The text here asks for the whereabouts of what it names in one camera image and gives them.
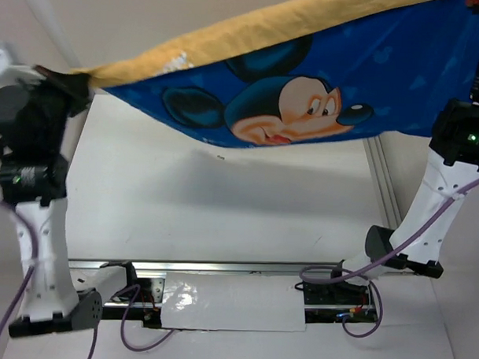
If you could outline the Mickey Mouse pillowcase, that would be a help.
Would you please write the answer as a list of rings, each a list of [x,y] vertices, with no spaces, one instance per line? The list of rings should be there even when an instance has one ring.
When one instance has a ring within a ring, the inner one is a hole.
[[[466,0],[291,0],[84,73],[192,139],[255,148],[428,136],[478,62]]]

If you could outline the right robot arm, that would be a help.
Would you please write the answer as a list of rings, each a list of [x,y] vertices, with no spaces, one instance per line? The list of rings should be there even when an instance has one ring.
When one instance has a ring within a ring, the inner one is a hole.
[[[467,4],[479,14],[479,0]],[[444,237],[471,189],[479,186],[479,61],[468,102],[450,99],[433,125],[422,182],[396,230],[373,226],[365,249],[339,262],[330,273],[327,292],[346,302],[355,285],[364,285],[390,270],[411,270],[438,279],[444,269],[439,254]]]

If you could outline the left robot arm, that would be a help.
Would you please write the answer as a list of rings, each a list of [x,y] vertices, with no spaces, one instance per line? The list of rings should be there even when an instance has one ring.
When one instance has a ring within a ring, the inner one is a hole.
[[[0,68],[0,187],[13,214],[25,281],[9,336],[96,329],[101,295],[72,283],[65,235],[68,161],[61,145],[69,117],[90,104],[89,77],[42,66]]]

